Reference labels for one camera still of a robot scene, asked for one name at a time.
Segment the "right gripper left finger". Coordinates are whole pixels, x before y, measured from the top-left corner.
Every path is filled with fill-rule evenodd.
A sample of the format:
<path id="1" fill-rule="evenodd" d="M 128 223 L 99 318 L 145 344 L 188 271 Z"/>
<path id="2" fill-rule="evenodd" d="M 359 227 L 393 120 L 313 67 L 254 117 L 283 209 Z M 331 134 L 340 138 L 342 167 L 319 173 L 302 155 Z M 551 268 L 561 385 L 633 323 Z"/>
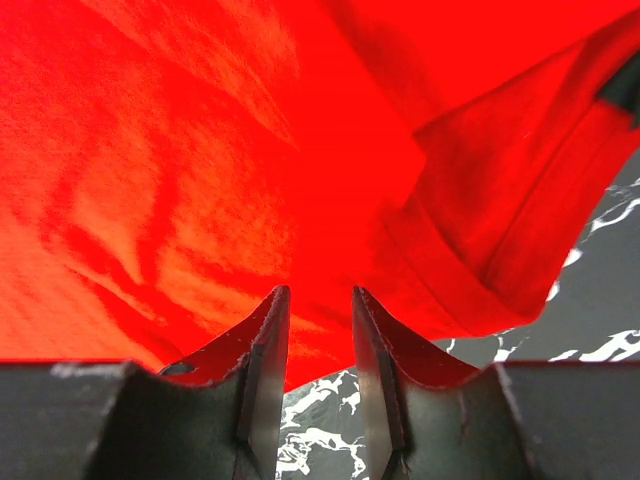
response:
<path id="1" fill-rule="evenodd" d="M 271 479 L 290 319 L 276 287 L 154 374 L 131 361 L 1 366 L 5 479 Z"/>

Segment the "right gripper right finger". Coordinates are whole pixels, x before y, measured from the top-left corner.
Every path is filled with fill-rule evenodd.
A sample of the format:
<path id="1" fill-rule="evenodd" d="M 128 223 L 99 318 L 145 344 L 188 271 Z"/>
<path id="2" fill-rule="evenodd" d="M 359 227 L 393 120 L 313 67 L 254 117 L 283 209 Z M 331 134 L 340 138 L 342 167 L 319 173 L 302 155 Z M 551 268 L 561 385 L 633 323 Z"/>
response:
<path id="1" fill-rule="evenodd" d="M 515 361 L 478 369 L 353 291 L 374 479 L 635 479 L 635 362 Z"/>

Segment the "red t shirt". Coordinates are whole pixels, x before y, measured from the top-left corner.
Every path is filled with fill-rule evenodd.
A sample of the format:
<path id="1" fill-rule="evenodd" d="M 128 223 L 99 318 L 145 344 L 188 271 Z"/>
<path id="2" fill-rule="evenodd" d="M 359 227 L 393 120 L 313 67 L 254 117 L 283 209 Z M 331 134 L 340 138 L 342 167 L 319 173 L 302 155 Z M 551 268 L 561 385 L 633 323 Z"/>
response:
<path id="1" fill-rule="evenodd" d="M 635 1 L 5 1 L 1 356 L 158 370 L 293 292 L 430 340 L 535 321 L 639 145 Z"/>

